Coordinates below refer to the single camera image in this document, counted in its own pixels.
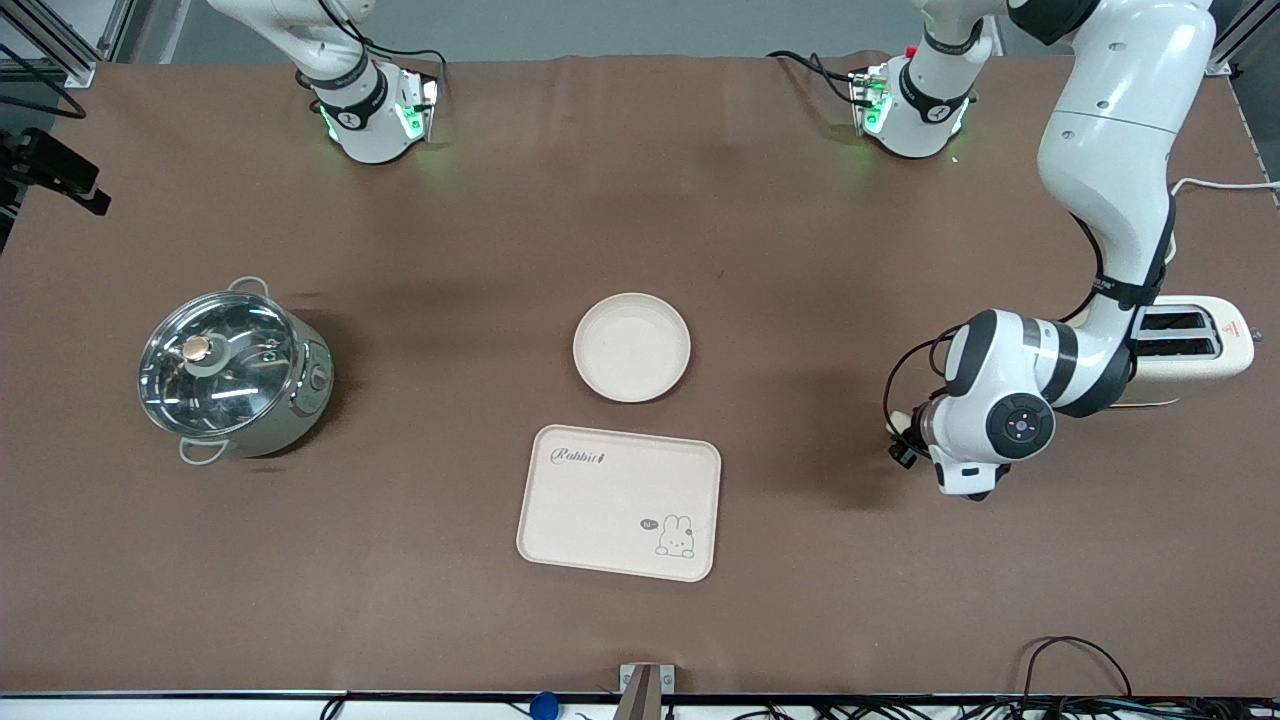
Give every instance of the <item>pot control knob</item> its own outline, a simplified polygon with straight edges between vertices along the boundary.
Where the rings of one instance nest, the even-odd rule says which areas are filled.
[[[329,387],[329,372],[324,368],[316,366],[311,369],[311,388],[321,391]]]

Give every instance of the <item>glass lid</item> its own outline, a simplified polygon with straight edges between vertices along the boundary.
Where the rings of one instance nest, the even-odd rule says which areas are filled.
[[[221,436],[275,405],[301,355],[279,305],[250,292],[215,292],[183,305],[151,333],[138,395],[151,420],[169,432]]]

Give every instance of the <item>green led light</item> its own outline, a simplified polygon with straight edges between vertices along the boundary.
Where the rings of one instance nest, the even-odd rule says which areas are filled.
[[[955,135],[955,133],[960,132],[960,124],[964,122],[964,111],[968,110],[968,109],[969,109],[969,101],[965,100],[960,105],[960,109],[956,110],[956,122],[955,122],[954,126],[951,126],[951,135]]]
[[[333,129],[333,122],[329,120],[329,113],[325,111],[324,105],[320,106],[320,117],[324,118],[324,124],[329,128],[329,140],[340,142],[338,140],[338,131]]]
[[[876,135],[884,127],[884,117],[892,105],[888,92],[882,94],[876,106],[867,110],[867,132]]]
[[[422,137],[422,114],[415,110],[412,106],[403,108],[396,104],[396,114],[399,117],[401,126],[404,127],[404,135],[410,140],[417,140]]]

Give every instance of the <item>blue object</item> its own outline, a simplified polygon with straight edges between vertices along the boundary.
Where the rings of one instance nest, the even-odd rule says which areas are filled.
[[[559,698],[545,691],[538,693],[529,703],[529,716],[534,720],[556,720],[559,717]]]

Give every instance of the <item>pot handle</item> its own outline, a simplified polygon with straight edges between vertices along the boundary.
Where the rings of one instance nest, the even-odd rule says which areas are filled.
[[[212,462],[216,462],[227,452],[227,448],[230,447],[230,445],[232,441],[229,439],[219,439],[209,442],[201,439],[182,438],[178,441],[178,456],[182,457],[182,461],[186,462],[187,465],[197,465],[197,466],[210,465]],[[206,457],[205,460],[196,460],[191,455],[188,455],[192,447],[216,447],[218,451],[214,452],[211,457]]]
[[[271,288],[266,287],[266,281],[257,275],[244,275],[243,278],[236,278],[232,284],[227,286],[227,290],[239,290],[246,284],[260,284],[262,286],[262,297],[271,297]]]

